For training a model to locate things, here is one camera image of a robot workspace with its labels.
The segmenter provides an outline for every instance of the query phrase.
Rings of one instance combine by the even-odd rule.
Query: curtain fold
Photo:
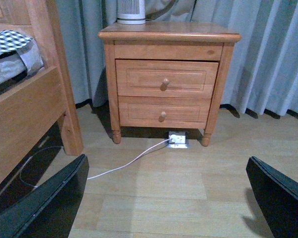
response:
[[[107,100],[102,28],[116,21],[117,0],[56,0],[75,102]],[[158,21],[214,22],[242,35],[222,104],[240,113],[298,113],[298,0],[145,0]]]

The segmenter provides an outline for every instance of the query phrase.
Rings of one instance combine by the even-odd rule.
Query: nightstand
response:
[[[104,41],[113,141],[121,126],[203,128],[208,146],[234,43],[240,35],[213,23],[114,23]]]

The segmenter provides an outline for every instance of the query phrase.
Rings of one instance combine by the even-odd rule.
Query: floor board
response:
[[[103,110],[77,110],[89,176],[130,162],[166,133],[125,127],[116,145]],[[238,119],[221,109],[208,147],[200,135],[190,130],[190,149],[161,145],[124,169],[88,180],[70,238],[272,238],[245,168],[257,156],[298,181],[298,119]],[[73,159],[61,151],[41,182]]]

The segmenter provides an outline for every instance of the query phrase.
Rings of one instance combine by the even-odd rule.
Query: drawer panel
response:
[[[211,100],[152,97],[118,97],[124,126],[203,128]]]
[[[212,97],[216,62],[116,60],[119,96]]]
[[[116,59],[219,61],[223,43],[115,41]]]

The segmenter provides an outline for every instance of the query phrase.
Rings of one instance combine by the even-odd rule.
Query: checkered pillowcase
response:
[[[0,31],[0,55],[22,48],[32,40],[32,37],[24,36],[16,31]]]

